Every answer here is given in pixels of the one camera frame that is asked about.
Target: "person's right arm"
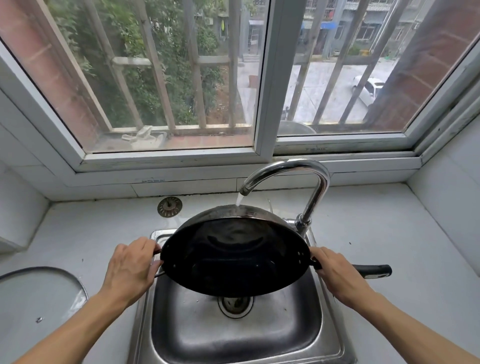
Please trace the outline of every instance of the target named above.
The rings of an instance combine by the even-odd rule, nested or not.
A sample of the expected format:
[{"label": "person's right arm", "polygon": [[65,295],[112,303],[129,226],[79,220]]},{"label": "person's right arm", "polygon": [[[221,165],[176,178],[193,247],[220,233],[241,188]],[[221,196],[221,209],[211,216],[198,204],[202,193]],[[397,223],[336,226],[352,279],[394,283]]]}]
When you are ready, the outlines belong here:
[{"label": "person's right arm", "polygon": [[463,350],[376,293],[342,254],[325,247],[310,251],[329,291],[380,331],[408,364],[480,364]]}]

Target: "car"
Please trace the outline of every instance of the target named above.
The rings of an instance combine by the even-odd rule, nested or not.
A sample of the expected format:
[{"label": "car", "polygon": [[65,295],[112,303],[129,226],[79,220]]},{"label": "car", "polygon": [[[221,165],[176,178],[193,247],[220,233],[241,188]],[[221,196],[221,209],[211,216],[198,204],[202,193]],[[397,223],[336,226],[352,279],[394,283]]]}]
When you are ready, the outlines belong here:
[{"label": "car", "polygon": [[[353,79],[353,86],[352,86],[352,92],[355,91],[357,88],[357,85],[360,82],[362,76],[357,76]],[[375,99],[378,97],[380,90],[383,88],[385,82],[378,78],[370,77],[365,84],[365,87],[363,90],[360,92],[360,100],[363,101],[363,103],[369,107]]]}]

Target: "brick wall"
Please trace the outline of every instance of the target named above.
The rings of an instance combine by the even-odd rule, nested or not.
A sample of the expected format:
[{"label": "brick wall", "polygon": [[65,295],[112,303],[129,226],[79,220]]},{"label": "brick wall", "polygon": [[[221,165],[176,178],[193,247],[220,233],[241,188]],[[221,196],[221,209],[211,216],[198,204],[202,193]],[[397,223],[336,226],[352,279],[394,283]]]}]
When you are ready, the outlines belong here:
[{"label": "brick wall", "polygon": [[27,7],[0,0],[0,37],[85,150],[91,150],[100,127],[79,85],[63,67],[56,50]]},{"label": "brick wall", "polygon": [[479,19],[479,0],[436,0],[365,116],[367,130],[403,130],[480,33]]}]

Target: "sink drain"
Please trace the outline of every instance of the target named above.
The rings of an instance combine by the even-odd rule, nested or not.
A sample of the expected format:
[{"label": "sink drain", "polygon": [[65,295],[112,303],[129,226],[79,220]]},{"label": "sink drain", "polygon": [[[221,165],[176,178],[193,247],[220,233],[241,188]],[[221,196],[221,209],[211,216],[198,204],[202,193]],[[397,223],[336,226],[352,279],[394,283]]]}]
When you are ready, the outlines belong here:
[{"label": "sink drain", "polygon": [[218,298],[218,307],[223,314],[230,318],[242,318],[246,316],[253,307],[253,297],[240,298]]}]

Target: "sink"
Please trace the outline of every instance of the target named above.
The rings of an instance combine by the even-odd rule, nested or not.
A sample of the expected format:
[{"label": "sink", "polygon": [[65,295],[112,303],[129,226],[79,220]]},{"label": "sink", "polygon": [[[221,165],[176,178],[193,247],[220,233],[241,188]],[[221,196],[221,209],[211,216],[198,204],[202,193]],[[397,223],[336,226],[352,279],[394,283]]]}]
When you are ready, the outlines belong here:
[{"label": "sink", "polygon": [[[163,245],[174,232],[158,230],[151,238]],[[316,245],[311,231],[306,241]],[[127,363],[355,361],[339,308],[309,268],[282,290],[241,300],[197,293],[166,275],[156,278],[138,302]]]}]

